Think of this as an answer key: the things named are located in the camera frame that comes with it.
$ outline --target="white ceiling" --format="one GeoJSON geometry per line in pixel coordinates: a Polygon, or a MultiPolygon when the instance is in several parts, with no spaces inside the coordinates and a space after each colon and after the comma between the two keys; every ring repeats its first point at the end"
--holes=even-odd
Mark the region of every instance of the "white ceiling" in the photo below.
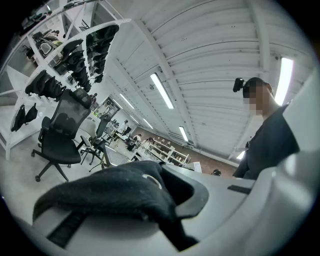
{"type": "Polygon", "coordinates": [[[261,77],[276,92],[281,57],[293,59],[286,103],[314,66],[310,45],[288,15],[268,1],[253,2],[103,2],[117,16],[141,20],[151,35],[148,40],[135,24],[122,24],[110,48],[104,76],[108,78],[103,82],[115,89],[112,95],[144,128],[148,126],[142,118],[156,133],[169,137],[180,136],[179,126],[184,126],[198,149],[236,161],[239,153],[234,148],[244,147],[262,120],[252,119],[242,93],[232,91],[235,78],[261,77]],[[174,109],[168,109],[157,89],[150,89],[150,75],[155,72],[174,109]]]}

